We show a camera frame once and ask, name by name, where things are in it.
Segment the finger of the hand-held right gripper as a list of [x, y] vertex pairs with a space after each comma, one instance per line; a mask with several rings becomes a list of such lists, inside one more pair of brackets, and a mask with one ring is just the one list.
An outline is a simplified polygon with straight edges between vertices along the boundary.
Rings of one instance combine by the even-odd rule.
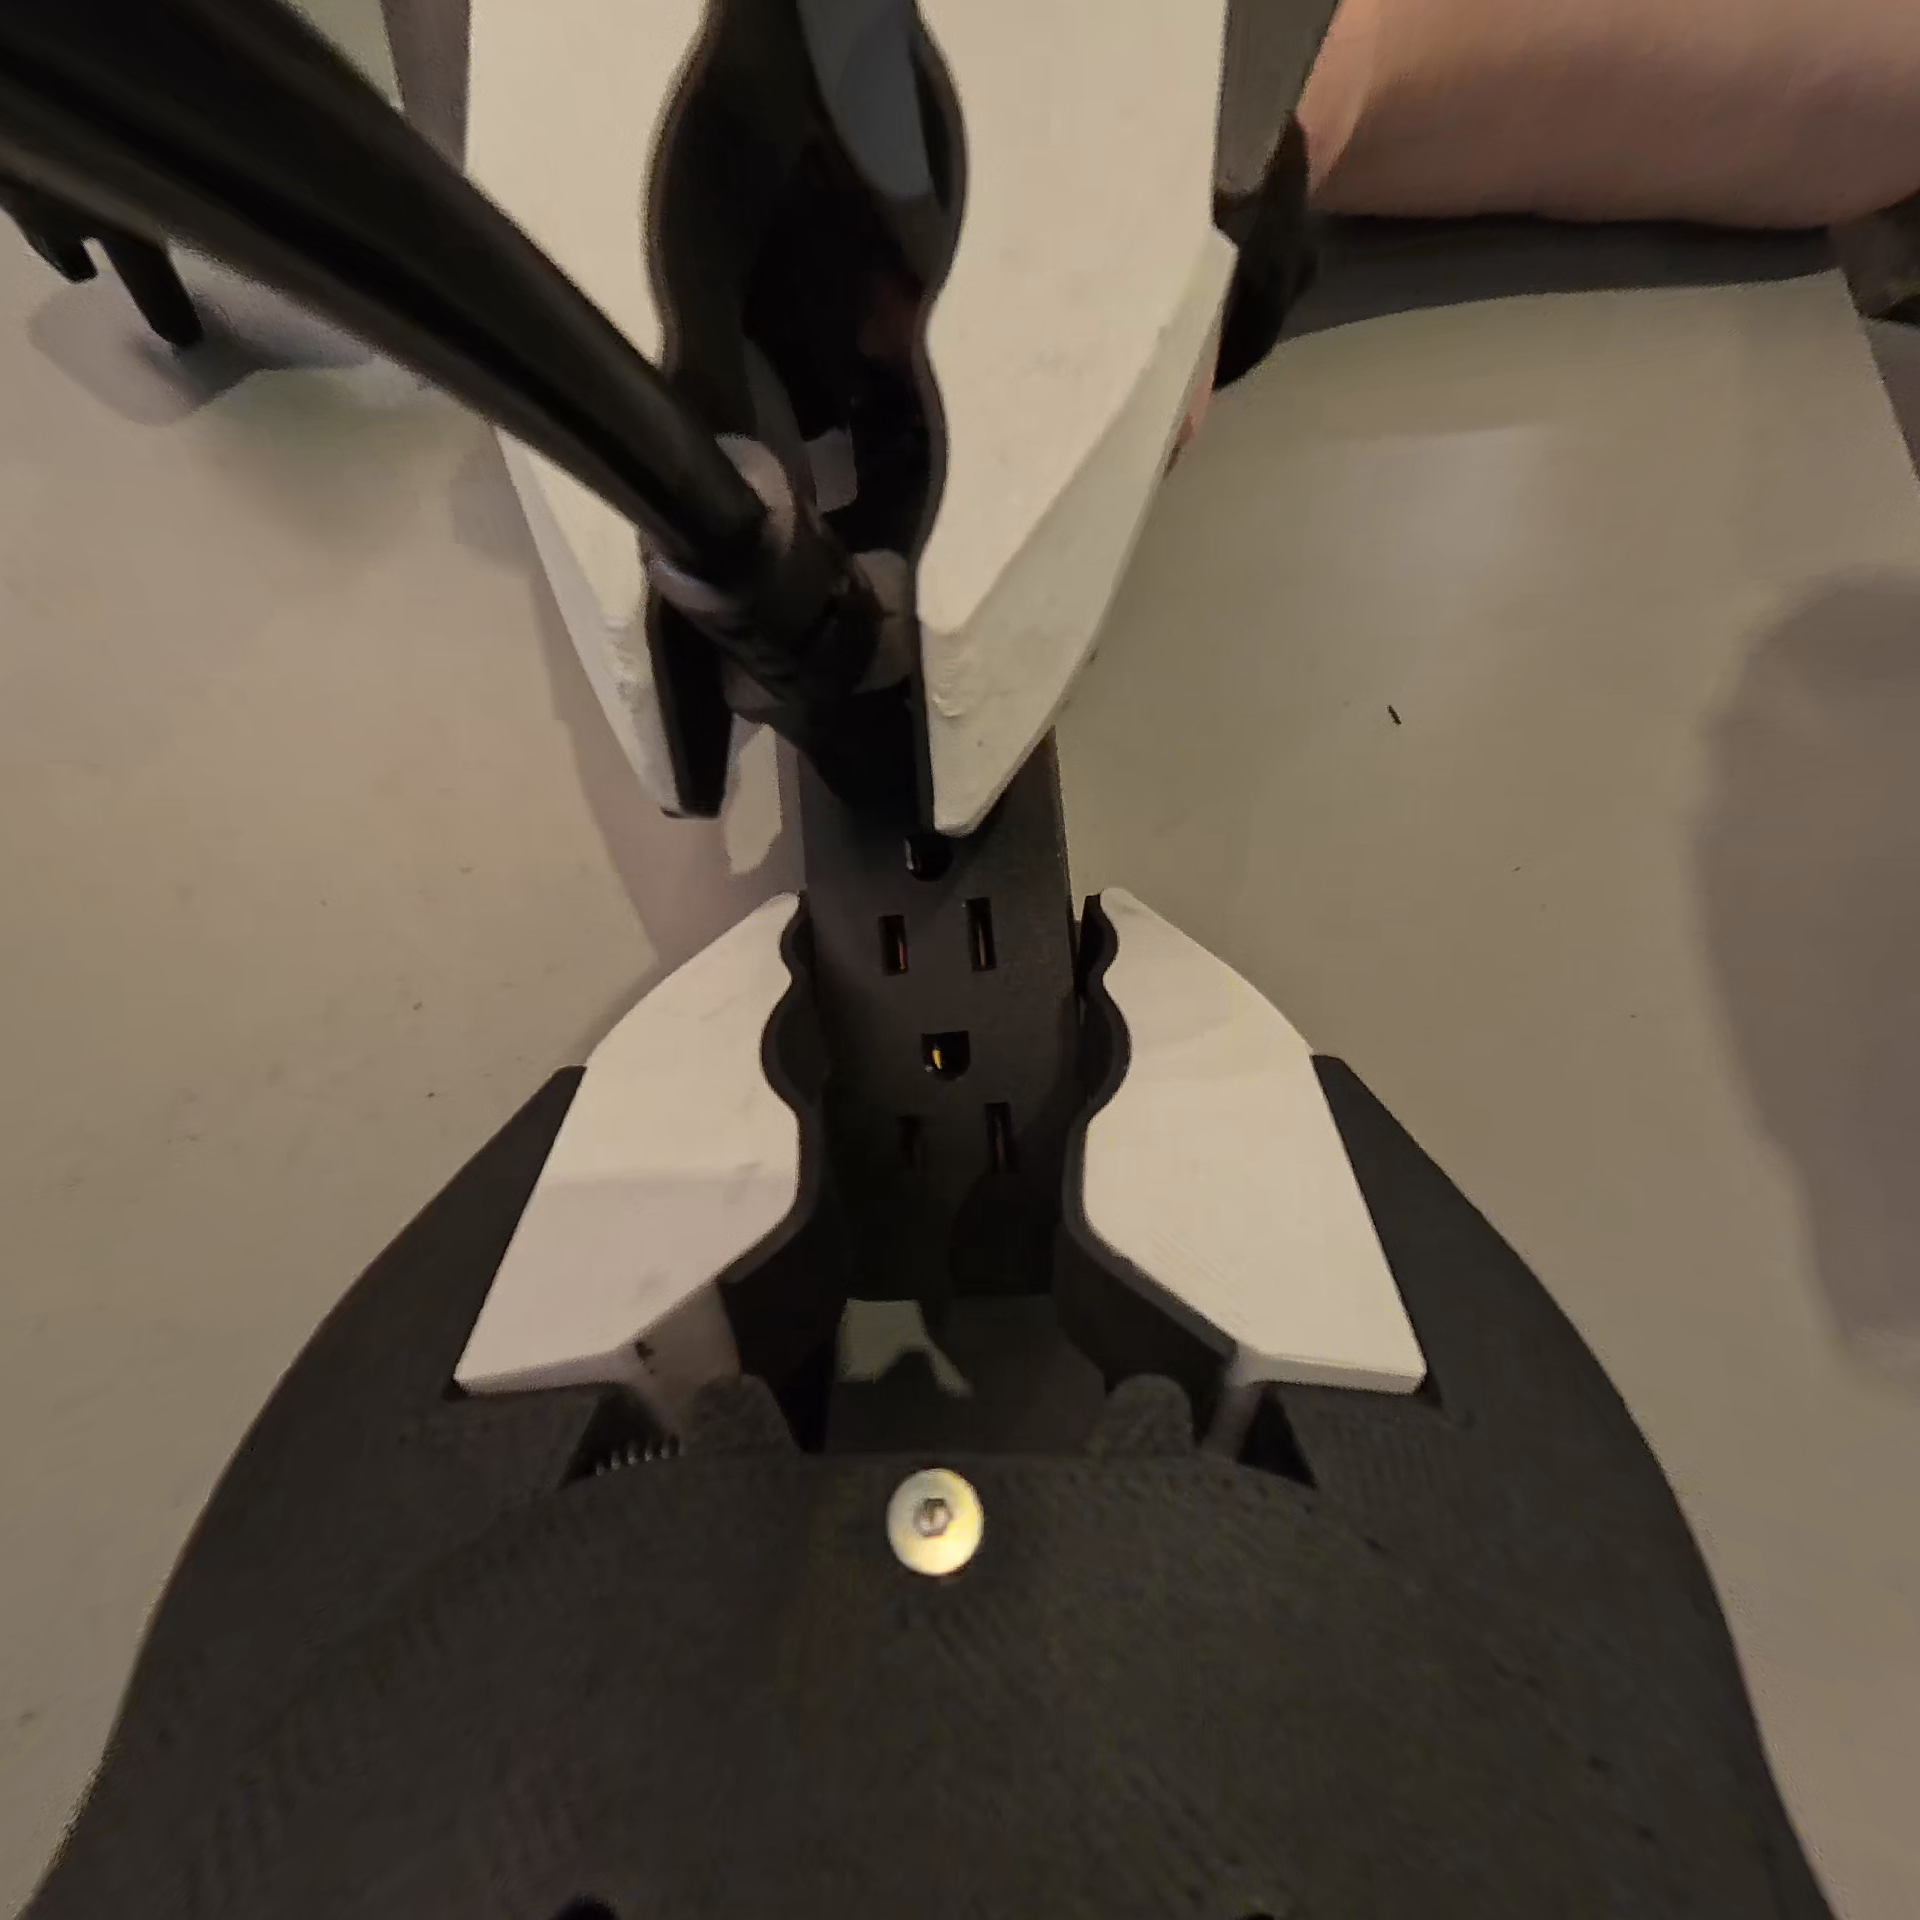
[[1228, 9], [919, 12], [964, 137], [919, 553], [931, 822], [964, 835], [1082, 672], [1212, 368], [1237, 260], [1212, 212]]
[[[467, 174], [644, 358], [663, 352], [649, 192], [698, 2], [471, 2]], [[495, 433], [564, 634], [641, 786], [689, 817], [649, 660], [636, 531]]]

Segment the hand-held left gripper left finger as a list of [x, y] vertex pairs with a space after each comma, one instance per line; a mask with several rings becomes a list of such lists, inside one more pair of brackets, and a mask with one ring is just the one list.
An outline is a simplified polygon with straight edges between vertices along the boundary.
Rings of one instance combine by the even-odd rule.
[[670, 1434], [706, 1388], [780, 1386], [836, 1330], [805, 904], [780, 895], [593, 1050], [452, 1384], [607, 1386]]

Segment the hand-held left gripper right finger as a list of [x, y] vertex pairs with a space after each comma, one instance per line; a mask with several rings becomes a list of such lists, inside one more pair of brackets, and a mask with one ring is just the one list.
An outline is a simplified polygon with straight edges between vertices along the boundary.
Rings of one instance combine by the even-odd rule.
[[1274, 1388], [1417, 1394], [1429, 1361], [1306, 1035], [1131, 892], [1093, 897], [1084, 936], [1054, 1280], [1075, 1350], [1109, 1391], [1172, 1384], [1226, 1450]]

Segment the black power strip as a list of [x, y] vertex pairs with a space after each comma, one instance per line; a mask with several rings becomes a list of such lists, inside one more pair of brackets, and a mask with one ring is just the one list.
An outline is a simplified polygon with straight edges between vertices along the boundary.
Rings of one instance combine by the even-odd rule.
[[802, 898], [764, 1060], [799, 1120], [802, 1268], [835, 1306], [1046, 1292], [1078, 1026], [1054, 738], [962, 836], [788, 759]]

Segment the person's right forearm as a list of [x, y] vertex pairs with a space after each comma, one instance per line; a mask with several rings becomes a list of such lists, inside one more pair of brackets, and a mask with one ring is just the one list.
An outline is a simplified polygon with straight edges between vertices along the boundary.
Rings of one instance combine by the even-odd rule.
[[1299, 120], [1332, 212], [1849, 225], [1918, 186], [1918, 6], [1348, 2]]

